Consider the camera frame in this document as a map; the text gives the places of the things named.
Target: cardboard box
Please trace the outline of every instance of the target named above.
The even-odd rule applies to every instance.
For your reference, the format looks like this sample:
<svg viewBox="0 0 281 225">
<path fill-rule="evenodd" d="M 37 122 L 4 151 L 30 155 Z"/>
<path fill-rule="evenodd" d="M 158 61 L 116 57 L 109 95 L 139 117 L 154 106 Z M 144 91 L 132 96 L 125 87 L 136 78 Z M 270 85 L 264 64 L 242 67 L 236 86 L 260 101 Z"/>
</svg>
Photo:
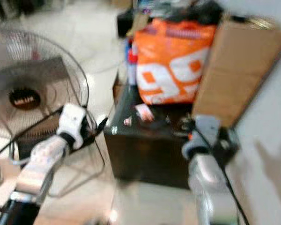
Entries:
<svg viewBox="0 0 281 225">
<path fill-rule="evenodd" d="M 281 52 L 281 30 L 225 20 L 212 46 L 192 116 L 214 115 L 233 126 Z"/>
</svg>

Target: white wall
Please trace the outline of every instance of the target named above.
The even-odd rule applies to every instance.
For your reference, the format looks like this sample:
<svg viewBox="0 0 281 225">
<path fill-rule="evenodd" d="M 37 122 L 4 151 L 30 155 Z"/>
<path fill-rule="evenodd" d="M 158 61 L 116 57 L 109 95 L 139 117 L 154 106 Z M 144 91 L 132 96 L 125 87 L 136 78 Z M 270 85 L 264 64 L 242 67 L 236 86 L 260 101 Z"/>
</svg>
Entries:
<svg viewBox="0 0 281 225">
<path fill-rule="evenodd" d="M 281 0 L 220 0 L 240 15 L 281 24 Z M 281 60 L 237 125 L 241 150 L 229 176 L 251 225 L 281 225 Z"/>
</svg>

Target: fan logo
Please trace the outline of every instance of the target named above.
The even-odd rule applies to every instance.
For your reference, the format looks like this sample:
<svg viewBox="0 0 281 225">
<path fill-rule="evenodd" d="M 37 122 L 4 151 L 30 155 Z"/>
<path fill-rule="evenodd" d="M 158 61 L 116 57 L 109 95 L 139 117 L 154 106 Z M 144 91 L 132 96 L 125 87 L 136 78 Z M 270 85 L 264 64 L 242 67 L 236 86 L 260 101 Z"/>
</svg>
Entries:
<svg viewBox="0 0 281 225">
<path fill-rule="evenodd" d="M 15 100 L 14 103 L 15 103 L 15 105 L 23 105 L 23 104 L 31 103 L 34 101 L 35 100 L 34 100 L 33 96 L 30 96 L 30 97 L 26 97 L 23 99 Z"/>
<path fill-rule="evenodd" d="M 32 110 L 41 103 L 39 94 L 29 88 L 18 88 L 9 93 L 10 103 L 17 109 Z"/>
</svg>

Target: black cable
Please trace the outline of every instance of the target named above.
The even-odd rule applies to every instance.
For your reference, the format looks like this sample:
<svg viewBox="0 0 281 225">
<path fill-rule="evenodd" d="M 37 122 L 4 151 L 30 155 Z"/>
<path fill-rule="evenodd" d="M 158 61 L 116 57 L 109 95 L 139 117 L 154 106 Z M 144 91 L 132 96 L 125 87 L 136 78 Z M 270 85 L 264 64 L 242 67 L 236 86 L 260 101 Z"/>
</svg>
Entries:
<svg viewBox="0 0 281 225">
<path fill-rule="evenodd" d="M 55 115 L 56 113 L 61 113 L 62 112 L 63 107 L 60 107 L 58 110 L 53 111 L 52 113 L 50 113 L 49 115 L 45 116 L 44 118 L 42 118 L 40 121 L 36 122 L 35 124 L 31 125 L 30 127 L 24 129 L 23 131 L 21 131 L 20 133 L 18 133 L 16 136 L 14 136 L 3 148 L 0 149 L 0 154 L 2 152 L 4 152 L 4 150 L 11 145 L 13 142 L 15 142 L 19 137 L 21 137 L 23 134 L 25 134 L 26 132 L 30 131 L 32 128 L 34 128 L 35 126 L 37 126 L 38 124 L 40 124 L 41 122 L 43 122 L 44 120 L 48 119 L 49 117 Z"/>
<path fill-rule="evenodd" d="M 211 146 L 211 144 L 209 143 L 209 141 L 206 139 L 206 137 L 202 134 L 202 132 L 201 132 L 196 126 L 194 127 L 194 129 L 198 132 L 198 134 L 200 135 L 200 137 L 203 139 L 203 141 L 205 142 L 205 144 L 208 146 L 210 153 L 213 155 L 213 147 Z M 236 195 L 235 195 L 235 192 L 234 192 L 234 190 L 233 190 L 233 188 L 232 188 L 232 185 L 231 185 L 231 183 L 230 183 L 230 180 L 229 180 L 229 178 L 228 178 L 228 176 L 227 176 L 227 173 L 226 173 L 225 169 L 224 169 L 222 166 L 220 166 L 220 165 L 219 165 L 219 167 L 220 167 L 220 169 L 222 170 L 222 172 L 223 172 L 223 174 L 224 174 L 224 177 L 225 177 L 225 179 L 226 179 L 226 181 L 227 181 L 227 187 L 228 187 L 229 191 L 231 192 L 231 194 L 232 194 L 232 196 L 233 196 L 233 198 L 234 198 L 234 200 L 235 200 L 235 202 L 236 202 L 236 205 L 237 205 L 237 207 L 238 207 L 240 213 L 241 213 L 242 216 L 243 216 L 244 223 L 245 223 L 246 225 L 250 225 L 249 220 L 248 220 L 246 214 L 244 213 L 244 210 L 243 210 L 241 204 L 239 203 L 239 201 L 238 201 L 238 199 L 237 199 L 237 197 L 236 197 Z"/>
<path fill-rule="evenodd" d="M 83 182 L 81 182 L 81 183 L 75 185 L 74 187 L 68 189 L 68 190 L 65 191 L 64 193 L 57 194 L 57 195 L 48 193 L 48 196 L 49 196 L 49 197 L 51 197 L 51 198 L 61 198 L 61 197 L 65 196 L 65 195 L 69 194 L 71 191 L 75 190 L 76 188 L 78 188 L 78 187 L 84 185 L 85 183 L 89 182 L 90 180 L 93 180 L 94 178 L 97 178 L 98 176 L 100 176 L 100 175 L 104 172 L 105 167 L 106 167 L 105 159 L 104 159 L 104 157 L 103 157 L 103 155 L 102 155 L 102 152 L 101 152 L 101 150 L 100 150 L 100 148 L 99 148 L 99 145 L 98 145 L 98 143 L 97 143 L 96 140 L 94 140 L 94 143 L 95 143 L 95 145 L 96 145 L 96 147 L 97 147 L 97 149 L 98 149 L 98 152 L 99 152 L 100 157 L 101 157 L 101 160 L 102 160 L 102 164 L 103 164 L 103 165 L 102 165 L 101 170 L 100 170 L 99 172 L 96 172 L 96 173 L 90 175 L 86 180 L 84 180 Z"/>
</svg>

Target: clutter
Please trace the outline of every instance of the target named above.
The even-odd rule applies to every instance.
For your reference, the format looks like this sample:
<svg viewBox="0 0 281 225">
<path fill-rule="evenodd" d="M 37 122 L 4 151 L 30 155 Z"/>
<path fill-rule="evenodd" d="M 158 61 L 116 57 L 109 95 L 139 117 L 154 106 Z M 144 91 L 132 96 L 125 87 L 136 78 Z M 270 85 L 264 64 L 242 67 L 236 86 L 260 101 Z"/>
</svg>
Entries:
<svg viewBox="0 0 281 225">
<path fill-rule="evenodd" d="M 124 125 L 131 127 L 132 125 L 132 116 L 129 116 L 128 118 L 124 119 Z"/>
<path fill-rule="evenodd" d="M 170 124 L 170 117 L 169 117 L 169 115 L 167 115 L 167 116 L 165 117 L 165 122 L 166 122 L 167 124 Z"/>
<path fill-rule="evenodd" d="M 187 113 L 186 116 L 183 116 L 179 119 L 178 123 L 175 124 L 172 133 L 177 137 L 184 137 L 191 139 L 191 132 L 195 127 L 194 120 L 191 118 L 190 114 Z"/>
<path fill-rule="evenodd" d="M 146 104 L 194 101 L 215 29 L 196 22 L 154 19 L 136 32 L 137 84 Z"/>
<path fill-rule="evenodd" d="M 131 48 L 128 51 L 128 63 L 127 63 L 129 85 L 136 85 L 136 66 L 137 66 L 137 54 L 134 54 Z"/>
<path fill-rule="evenodd" d="M 278 60 L 281 29 L 265 18 L 225 18 L 214 38 L 192 116 L 214 115 L 233 126 Z"/>
<path fill-rule="evenodd" d="M 16 17 L 20 10 L 18 1 L 0 0 L 0 23 Z"/>
<path fill-rule="evenodd" d="M 142 121 L 153 121 L 154 115 L 146 104 L 139 104 L 135 109 Z"/>
<path fill-rule="evenodd" d="M 128 61 L 128 53 L 132 48 L 133 38 L 126 38 L 125 40 L 125 60 Z"/>
<path fill-rule="evenodd" d="M 117 127 L 117 126 L 113 126 L 113 127 L 111 128 L 111 133 L 112 133 L 113 135 L 116 135 L 117 132 L 118 132 L 118 127 Z"/>
<path fill-rule="evenodd" d="M 223 12 L 224 9 L 214 0 L 198 0 L 187 9 L 172 10 L 165 18 L 173 22 L 197 21 L 202 25 L 217 25 Z"/>
</svg>

